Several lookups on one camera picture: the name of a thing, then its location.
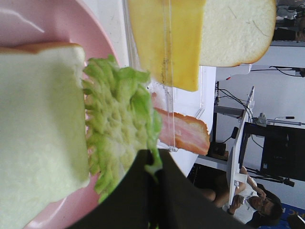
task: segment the person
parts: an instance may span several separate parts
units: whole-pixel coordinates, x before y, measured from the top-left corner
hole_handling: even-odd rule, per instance
[[[262,216],[268,216],[270,219],[280,218],[283,212],[281,204],[266,198],[265,192],[248,175],[245,167],[240,169],[240,173],[247,175],[247,182],[245,184],[240,182],[239,187],[236,187],[231,205],[228,204],[229,188],[225,174],[216,179],[217,188],[215,190],[202,189],[203,195],[218,208],[222,208],[244,224],[252,219],[256,211]],[[239,202],[240,197],[244,197],[243,204]]]

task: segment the green lettuce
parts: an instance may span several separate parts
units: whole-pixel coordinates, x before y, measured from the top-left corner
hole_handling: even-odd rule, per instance
[[[99,174],[95,191],[102,202],[118,185],[140,149],[150,149],[154,176],[162,168],[157,140],[162,127],[146,90],[149,73],[120,68],[112,55],[89,59],[83,70],[87,148],[91,174]]]

